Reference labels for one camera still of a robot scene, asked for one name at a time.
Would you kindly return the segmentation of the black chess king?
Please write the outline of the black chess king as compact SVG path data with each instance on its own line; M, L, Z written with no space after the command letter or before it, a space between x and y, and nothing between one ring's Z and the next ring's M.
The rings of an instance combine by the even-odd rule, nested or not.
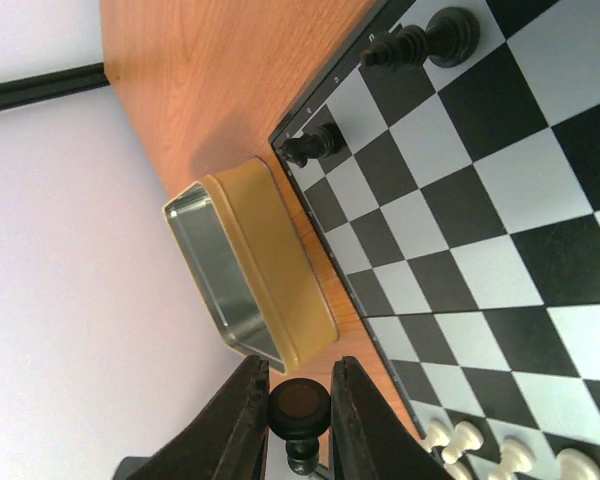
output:
M360 64L366 68L395 70L421 67L427 60L449 69L467 61L476 51L481 38L477 17L462 7L438 11L423 29L407 25L394 33L374 37L361 52Z

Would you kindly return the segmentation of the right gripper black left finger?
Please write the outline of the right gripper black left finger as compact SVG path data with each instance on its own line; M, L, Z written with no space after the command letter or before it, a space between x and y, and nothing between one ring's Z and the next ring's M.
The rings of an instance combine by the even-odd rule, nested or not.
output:
M269 362L246 357L196 418L130 479L265 477Z

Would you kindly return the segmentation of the black chess pawn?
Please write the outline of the black chess pawn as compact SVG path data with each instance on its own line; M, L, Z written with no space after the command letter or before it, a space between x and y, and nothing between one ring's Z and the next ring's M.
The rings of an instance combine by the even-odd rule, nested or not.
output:
M269 395L270 430L285 441L287 463L300 476L312 474L319 464L319 437L330 427L331 397L315 380L294 378L276 386Z

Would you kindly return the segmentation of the black chess rook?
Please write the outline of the black chess rook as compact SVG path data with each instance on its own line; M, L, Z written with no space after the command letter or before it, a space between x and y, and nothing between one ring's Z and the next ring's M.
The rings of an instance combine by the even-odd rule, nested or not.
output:
M309 160L323 159L338 153L345 141L334 123L317 126L298 138L286 139L275 149L280 159L304 168Z

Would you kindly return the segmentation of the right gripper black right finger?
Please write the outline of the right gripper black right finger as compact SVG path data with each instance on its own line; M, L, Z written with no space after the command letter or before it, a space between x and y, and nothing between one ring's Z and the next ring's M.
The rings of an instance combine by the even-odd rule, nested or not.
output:
M345 356L331 380L330 471L334 479L448 479L398 419L360 362Z

